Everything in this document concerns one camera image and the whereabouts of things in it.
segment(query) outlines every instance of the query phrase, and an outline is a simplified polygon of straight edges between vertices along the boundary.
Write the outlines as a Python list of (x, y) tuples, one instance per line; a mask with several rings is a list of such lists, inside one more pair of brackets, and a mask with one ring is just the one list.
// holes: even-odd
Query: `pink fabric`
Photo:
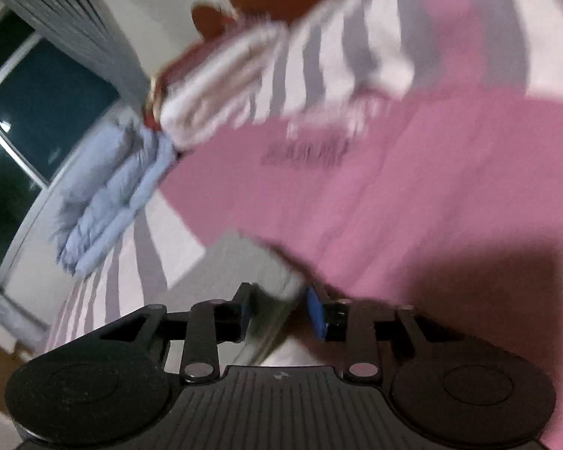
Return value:
[(472, 0), (424, 0), (438, 36), (444, 73), (440, 85), (479, 84), (486, 73), (483, 26)]
[(333, 127), (221, 130), (162, 191), (207, 245), (238, 229), (349, 296), (412, 303), (535, 362), (558, 390), (543, 439), (563, 450), (563, 105), (380, 100), (348, 147)]

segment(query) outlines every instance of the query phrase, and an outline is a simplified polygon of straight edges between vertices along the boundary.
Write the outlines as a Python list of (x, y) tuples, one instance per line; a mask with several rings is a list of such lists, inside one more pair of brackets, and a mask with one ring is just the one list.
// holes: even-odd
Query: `bed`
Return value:
[(323, 0), (299, 18), (318, 1), (231, 0), (296, 22), (45, 350), (159, 299), (238, 231), (536, 363), (558, 391), (543, 441), (563, 449), (563, 0)]

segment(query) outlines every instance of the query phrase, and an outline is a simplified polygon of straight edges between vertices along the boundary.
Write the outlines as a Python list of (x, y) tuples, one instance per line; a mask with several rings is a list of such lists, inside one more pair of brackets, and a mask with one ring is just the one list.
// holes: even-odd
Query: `striped fabric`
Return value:
[(563, 99), (563, 0), (324, 0), (293, 29), (234, 125), (376, 87), (509, 86)]
[(157, 192), (96, 271), (75, 285), (39, 351), (53, 350), (153, 302), (204, 251)]

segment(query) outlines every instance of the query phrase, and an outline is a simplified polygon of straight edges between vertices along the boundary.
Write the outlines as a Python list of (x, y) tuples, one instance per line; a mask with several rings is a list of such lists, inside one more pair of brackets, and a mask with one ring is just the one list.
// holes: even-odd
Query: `window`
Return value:
[(33, 202), (117, 99), (13, 13), (0, 21), (0, 264)]

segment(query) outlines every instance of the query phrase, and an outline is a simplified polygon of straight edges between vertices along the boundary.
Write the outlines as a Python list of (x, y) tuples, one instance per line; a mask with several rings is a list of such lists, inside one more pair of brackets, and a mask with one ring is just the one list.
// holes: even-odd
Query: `blue blanket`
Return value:
[(107, 123), (63, 178), (56, 261), (91, 273), (150, 199), (175, 162), (173, 143), (143, 126)]

